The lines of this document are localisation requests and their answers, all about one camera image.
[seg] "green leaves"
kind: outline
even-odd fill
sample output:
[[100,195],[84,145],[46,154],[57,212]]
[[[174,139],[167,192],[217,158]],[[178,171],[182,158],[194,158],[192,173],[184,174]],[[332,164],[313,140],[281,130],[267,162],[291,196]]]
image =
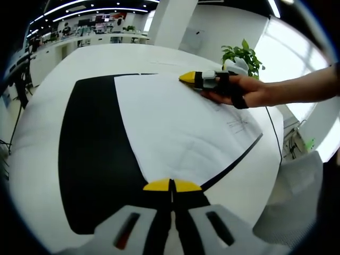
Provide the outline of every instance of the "green leaves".
[[231,49],[231,50],[233,49],[232,46],[226,46],[226,45],[222,45],[221,48],[227,48],[227,49]]
[[257,59],[255,51],[249,48],[249,45],[245,39],[242,40],[242,48],[237,46],[233,48],[232,46],[228,45],[223,45],[221,48],[223,49],[222,52],[224,52],[222,57],[223,64],[226,60],[234,61],[235,57],[242,58],[249,67],[248,75],[259,79],[259,69],[262,65],[262,62]]
[[248,43],[247,43],[247,41],[245,39],[243,39],[243,41],[242,41],[242,47],[244,49],[249,49],[249,45],[248,45]]

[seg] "white paper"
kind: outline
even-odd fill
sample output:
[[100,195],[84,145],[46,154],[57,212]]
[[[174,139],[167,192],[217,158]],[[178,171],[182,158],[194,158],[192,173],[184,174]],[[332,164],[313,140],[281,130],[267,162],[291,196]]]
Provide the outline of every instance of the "white paper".
[[248,110],[218,105],[177,75],[115,78],[124,127],[144,178],[202,185],[261,135]]

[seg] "black finger strap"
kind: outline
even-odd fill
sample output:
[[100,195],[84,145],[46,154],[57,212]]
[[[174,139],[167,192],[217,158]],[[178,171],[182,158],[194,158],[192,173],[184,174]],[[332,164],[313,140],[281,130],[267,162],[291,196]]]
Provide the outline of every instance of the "black finger strap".
[[234,107],[237,109],[248,108],[243,98],[243,89],[239,85],[229,82],[228,73],[219,74],[219,82],[215,92],[222,96],[230,97]]

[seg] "white table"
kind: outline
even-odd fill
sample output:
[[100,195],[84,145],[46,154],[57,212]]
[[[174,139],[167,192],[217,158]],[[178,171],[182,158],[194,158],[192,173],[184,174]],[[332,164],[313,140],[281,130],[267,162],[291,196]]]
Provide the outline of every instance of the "white table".
[[[33,234],[51,252],[80,246],[91,238],[91,235],[77,235],[71,231],[58,179],[62,120],[78,80],[122,73],[171,72],[181,75],[192,70],[219,69],[217,63],[179,50],[134,44],[83,47],[63,60],[29,101],[13,140],[10,192]],[[273,189],[280,156],[265,108],[249,111],[261,126],[263,137],[205,194],[211,203],[222,204],[254,226]],[[282,115],[276,108],[269,111],[282,146]]]

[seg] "ceiling light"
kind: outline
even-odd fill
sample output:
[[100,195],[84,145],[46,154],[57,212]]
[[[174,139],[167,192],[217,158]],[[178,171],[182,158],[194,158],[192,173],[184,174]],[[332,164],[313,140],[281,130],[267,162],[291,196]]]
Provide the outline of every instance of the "ceiling light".
[[286,4],[294,4],[294,0],[281,0],[281,1]]
[[275,4],[275,1],[274,0],[267,0],[267,1],[268,1],[269,5],[270,5],[272,11],[274,12],[275,17],[281,18],[280,13],[278,11],[278,8],[277,8],[277,6]]
[[34,30],[32,33],[30,33],[29,35],[27,35],[27,38],[29,38],[31,35],[34,35],[36,32],[38,32],[39,31],[39,29],[36,29],[36,30]]
[[56,22],[56,21],[59,21],[59,20],[62,20],[62,19],[66,19],[66,18],[69,18],[71,16],[75,16],[75,15],[78,15],[78,14],[81,14],[81,13],[94,12],[94,11],[112,11],[112,10],[136,11],[136,12],[146,12],[146,13],[148,12],[146,10],[134,9],[134,8],[118,8],[118,7],[117,8],[97,8],[97,9],[91,9],[91,10],[85,10],[85,11],[81,11],[81,12],[71,13],[71,14],[68,14],[66,16],[55,19],[55,20],[53,20],[53,22]]
[[42,16],[37,17],[33,22],[36,22],[37,20],[40,20],[42,17],[44,17],[44,16],[42,15]]
[[45,16],[47,16],[47,15],[49,15],[49,14],[55,12],[55,11],[58,11],[58,10],[60,10],[60,9],[62,9],[62,8],[65,8],[65,7],[69,6],[69,5],[77,4],[77,3],[81,3],[81,2],[85,2],[85,1],[89,1],[89,0],[77,0],[77,1],[73,1],[73,2],[67,3],[67,4],[63,4],[63,5],[61,5],[61,6],[58,6],[58,7],[54,8],[54,9],[52,9],[52,10],[46,12],[46,13],[45,13]]

